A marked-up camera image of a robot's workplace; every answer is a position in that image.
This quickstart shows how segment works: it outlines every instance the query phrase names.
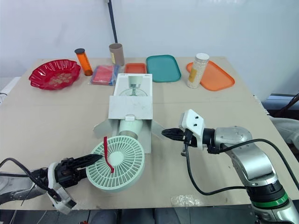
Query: label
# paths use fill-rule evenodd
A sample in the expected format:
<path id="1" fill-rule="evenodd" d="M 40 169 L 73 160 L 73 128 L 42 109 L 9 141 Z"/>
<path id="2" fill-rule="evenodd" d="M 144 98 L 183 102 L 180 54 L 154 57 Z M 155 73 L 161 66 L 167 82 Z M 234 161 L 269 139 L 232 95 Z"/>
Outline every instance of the label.
<path id="1" fill-rule="evenodd" d="M 189 81 L 190 82 L 192 82 L 192 83 L 194 82 L 194 79 L 196 77 L 196 73 L 197 73 L 197 70 L 192 68 L 191 72 L 190 72 L 190 75 L 189 75 Z"/>
<path id="2" fill-rule="evenodd" d="M 110 56 L 111 56 L 112 63 L 115 64 L 114 53 L 110 52 Z"/>

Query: red ribbon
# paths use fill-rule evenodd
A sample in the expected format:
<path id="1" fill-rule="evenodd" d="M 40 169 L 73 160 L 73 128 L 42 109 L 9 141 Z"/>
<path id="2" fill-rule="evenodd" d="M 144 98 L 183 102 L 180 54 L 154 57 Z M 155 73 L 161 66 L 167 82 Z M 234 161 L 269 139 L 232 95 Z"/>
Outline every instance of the red ribbon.
<path id="1" fill-rule="evenodd" d="M 104 137 L 104 154 L 105 154 L 105 160 L 107 165 L 111 169 L 111 173 L 114 173 L 114 168 L 111 166 L 111 164 L 108 162 L 108 142 L 107 142 L 107 136 Z"/>

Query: teal tray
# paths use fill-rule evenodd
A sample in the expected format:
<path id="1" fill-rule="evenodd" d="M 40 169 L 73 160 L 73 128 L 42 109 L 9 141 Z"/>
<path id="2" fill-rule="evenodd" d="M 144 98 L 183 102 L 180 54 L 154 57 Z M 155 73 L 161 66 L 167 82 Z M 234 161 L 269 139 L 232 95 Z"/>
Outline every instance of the teal tray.
<path id="1" fill-rule="evenodd" d="M 178 63 L 171 55 L 150 56 L 146 59 L 146 67 L 156 83 L 176 82 L 181 78 Z"/>

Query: cylindrical container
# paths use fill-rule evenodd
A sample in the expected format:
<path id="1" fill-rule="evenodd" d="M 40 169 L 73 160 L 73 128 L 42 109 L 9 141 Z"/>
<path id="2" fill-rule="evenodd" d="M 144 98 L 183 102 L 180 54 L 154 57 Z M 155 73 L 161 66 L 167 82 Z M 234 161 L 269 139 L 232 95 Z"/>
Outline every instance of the cylindrical container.
<path id="1" fill-rule="evenodd" d="M 190 88 L 197 88 L 201 81 L 202 75 L 206 69 L 206 65 L 209 61 L 210 56 L 205 53 L 198 53 L 195 56 L 193 66 L 187 80 L 187 86 Z"/>
<path id="2" fill-rule="evenodd" d="M 125 64 L 125 59 L 123 57 L 122 45 L 120 43 L 110 44 L 109 50 L 112 63 L 123 66 Z"/>
<path id="3" fill-rule="evenodd" d="M 126 121 L 121 119 L 119 135 L 130 136 L 134 139 L 138 139 L 138 135 L 142 129 L 143 120 Z"/>
<path id="4" fill-rule="evenodd" d="M 140 88 L 142 76 L 129 76 L 129 88 Z"/>
<path id="5" fill-rule="evenodd" d="M 76 53 L 77 58 L 81 64 L 84 74 L 86 76 L 91 76 L 93 74 L 93 70 L 92 70 L 90 63 L 88 61 L 88 58 L 86 56 L 85 49 L 78 48 L 75 50 L 75 53 Z"/>

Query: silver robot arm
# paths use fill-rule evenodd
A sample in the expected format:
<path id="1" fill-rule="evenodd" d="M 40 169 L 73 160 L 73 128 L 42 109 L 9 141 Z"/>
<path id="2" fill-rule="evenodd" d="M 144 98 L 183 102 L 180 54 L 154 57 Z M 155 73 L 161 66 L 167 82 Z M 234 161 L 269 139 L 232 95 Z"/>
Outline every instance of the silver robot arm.
<path id="1" fill-rule="evenodd" d="M 231 158 L 250 197 L 258 219 L 257 223 L 299 224 L 299 214 L 279 183 L 268 156 L 254 143 L 235 146 L 252 140 L 251 133 L 247 129 L 238 126 L 205 128 L 204 119 L 191 109 L 182 114 L 179 128 L 163 130 L 162 134 L 172 140 L 184 142 L 185 148 L 181 155 L 187 158 L 188 173 L 198 192 L 212 195 L 229 189 L 243 189 L 243 187 L 229 187 L 213 192 L 200 190 L 191 174 L 188 146 L 199 150 L 207 147 L 210 154 L 225 152 Z"/>
<path id="2" fill-rule="evenodd" d="M 251 140 L 243 127 L 216 128 L 214 145 L 223 150 Z M 252 208 L 260 223 L 299 224 L 298 212 L 279 183 L 268 156 L 254 143 L 226 152 L 246 187 Z"/>

